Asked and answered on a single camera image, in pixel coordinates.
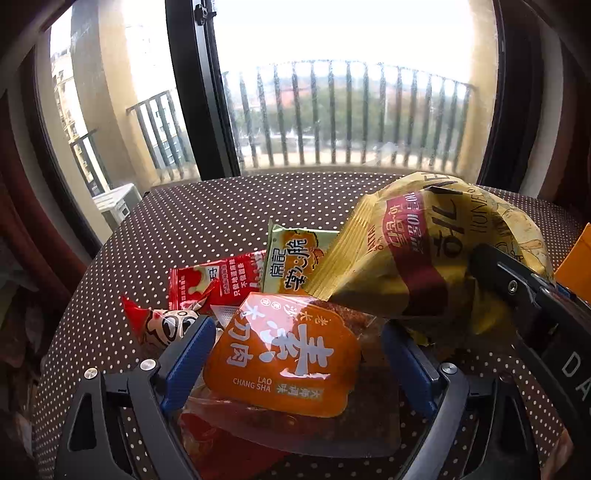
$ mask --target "red and white wrapper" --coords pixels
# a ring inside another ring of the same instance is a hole
[[[261,291],[265,251],[251,252],[194,267],[172,268],[168,275],[168,308],[212,313],[211,305],[239,306]]]

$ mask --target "balcony railing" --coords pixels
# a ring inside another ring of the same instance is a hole
[[[223,82],[242,169],[359,164],[457,171],[466,83],[336,60],[226,72]]]
[[[126,110],[128,115],[131,111],[135,111],[161,183],[198,175],[190,148],[187,149],[188,140],[183,138],[185,132],[179,125],[171,90],[142,100]]]
[[[105,165],[96,148],[93,134],[96,129],[70,142],[70,149],[80,174],[86,183],[86,188],[93,197],[113,188],[107,175]]]

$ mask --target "brown tablecloth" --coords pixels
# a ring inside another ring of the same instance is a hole
[[[168,269],[266,248],[267,223],[339,229],[364,193],[396,177],[371,173],[294,173],[182,184],[153,190],[126,218],[92,262],[60,322],[35,401],[33,448],[43,478],[52,478],[68,405],[85,370],[133,368],[142,358],[124,317],[119,295],[141,306],[167,305]],[[526,211],[544,234],[554,268],[584,225],[562,208],[542,200],[489,189]],[[562,425],[548,398],[517,358],[493,352],[465,352],[454,359],[469,374],[508,370],[518,383],[542,462]],[[256,478],[391,479],[396,476],[426,421],[401,395],[402,446],[394,456],[328,459],[287,456]],[[461,471],[475,424],[466,414],[440,477]],[[142,478],[155,478],[133,413],[124,426]]]

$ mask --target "blue gripper pad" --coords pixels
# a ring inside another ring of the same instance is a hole
[[[412,348],[409,348],[409,342],[412,342]],[[390,322],[382,331],[382,344],[390,368],[400,382],[412,408],[425,418],[432,418],[437,411],[437,405],[433,398],[431,380],[413,353],[415,350],[417,354],[422,354],[418,351],[418,346],[405,331]]]
[[[213,348],[216,339],[216,326],[211,317],[206,318],[197,332],[178,356],[165,380],[166,394],[160,408],[166,415],[183,408],[191,393],[197,377],[201,373],[205,360]]]

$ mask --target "orange box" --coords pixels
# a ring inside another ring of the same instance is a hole
[[[556,281],[580,298],[591,302],[591,223],[588,223],[574,247],[558,267]]]

